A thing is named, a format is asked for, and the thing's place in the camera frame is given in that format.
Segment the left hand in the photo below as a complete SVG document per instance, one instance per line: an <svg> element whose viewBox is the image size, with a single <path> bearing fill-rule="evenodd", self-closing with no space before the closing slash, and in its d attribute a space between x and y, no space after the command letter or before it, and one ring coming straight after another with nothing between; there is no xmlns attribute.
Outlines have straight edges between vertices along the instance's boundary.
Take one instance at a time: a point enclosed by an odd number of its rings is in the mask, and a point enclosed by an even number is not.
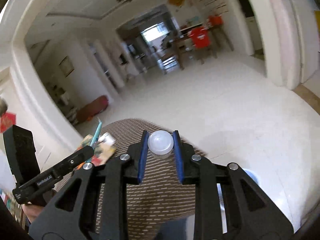
<svg viewBox="0 0 320 240"><path fill-rule="evenodd" d="M23 204L22 209L29 222L32 223L40 215L44 207L33 204Z"/></svg>

